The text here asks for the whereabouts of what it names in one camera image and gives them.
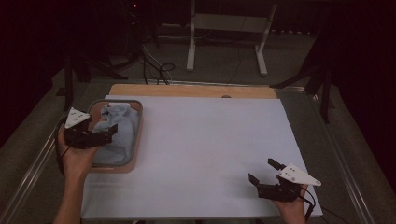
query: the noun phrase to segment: gray cloth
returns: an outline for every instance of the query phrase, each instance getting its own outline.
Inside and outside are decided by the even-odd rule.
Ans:
[[[107,131],[118,124],[118,131],[113,135],[113,142],[99,148],[93,159],[94,164],[123,165],[127,163],[134,150],[134,132],[137,132],[138,114],[129,104],[113,106],[104,105],[101,109],[102,119],[93,132]]]

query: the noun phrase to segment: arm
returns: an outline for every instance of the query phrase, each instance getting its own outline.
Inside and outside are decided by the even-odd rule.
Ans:
[[[69,148],[64,142],[64,127],[59,131],[58,142],[62,154],[66,152],[62,157],[65,182],[64,196],[53,224],[79,224],[85,177],[91,169],[93,156],[99,147]]]
[[[302,185],[300,195],[305,196],[305,189],[307,185]],[[273,201],[275,206],[279,209],[280,215],[287,224],[305,224],[304,215],[304,201],[300,198],[291,203],[282,203]]]

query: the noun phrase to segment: white metal frame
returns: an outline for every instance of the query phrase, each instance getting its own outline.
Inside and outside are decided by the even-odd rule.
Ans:
[[[260,74],[262,76],[266,76],[268,72],[267,67],[265,66],[264,57],[262,56],[262,50],[270,32],[275,11],[276,5],[273,4],[267,18],[201,14],[195,13],[195,0],[191,0],[190,45],[187,57],[187,71],[192,71],[194,69],[195,29],[229,30],[262,33],[262,41],[259,45],[255,46],[255,51]]]

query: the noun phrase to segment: dark background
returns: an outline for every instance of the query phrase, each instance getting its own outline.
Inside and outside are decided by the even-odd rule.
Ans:
[[[125,30],[125,24],[114,26],[122,23],[122,11],[106,10],[120,5],[120,1],[112,2],[109,6],[104,0],[95,1],[95,7],[92,1],[7,0],[0,3],[0,92],[4,99],[0,146],[51,88],[51,77],[64,67],[64,55],[70,48],[90,53],[98,60],[106,58],[106,48],[111,45],[108,36]],[[265,4],[256,2],[248,10],[241,10],[233,5],[234,1],[227,2],[203,0],[197,10],[216,13],[221,3],[224,14],[257,16],[262,13],[260,5]],[[158,24],[188,24],[190,1],[156,3]],[[396,7],[391,1],[374,0],[334,6],[281,5],[272,28],[277,34],[282,31],[319,34],[308,54],[308,65],[325,63],[329,66],[332,83],[339,87],[350,113],[395,189],[396,175],[392,172],[396,170],[393,143],[396,138],[393,38]],[[108,13],[108,23],[98,23],[98,12]]]

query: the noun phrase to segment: forearm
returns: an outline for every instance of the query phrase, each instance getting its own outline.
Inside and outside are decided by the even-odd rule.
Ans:
[[[84,179],[66,178],[64,196],[53,224],[79,224],[81,218]]]

